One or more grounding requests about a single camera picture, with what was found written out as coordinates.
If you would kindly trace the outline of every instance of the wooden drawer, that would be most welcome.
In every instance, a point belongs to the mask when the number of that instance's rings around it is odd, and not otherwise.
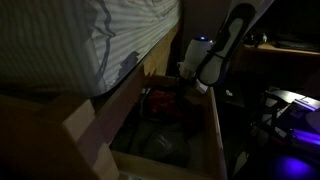
[[[171,86],[174,85],[174,83],[174,78],[153,76],[146,86]],[[203,172],[194,172],[153,160],[112,151],[116,165],[121,173],[142,179],[227,179],[213,88],[209,88],[205,94],[191,89],[186,97],[194,104],[201,104],[206,111],[205,128],[204,132],[201,133],[203,134]]]

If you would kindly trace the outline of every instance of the striped bedsheet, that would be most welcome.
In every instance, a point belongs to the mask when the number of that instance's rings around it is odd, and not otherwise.
[[[179,16],[179,0],[0,0],[0,85],[103,94]]]

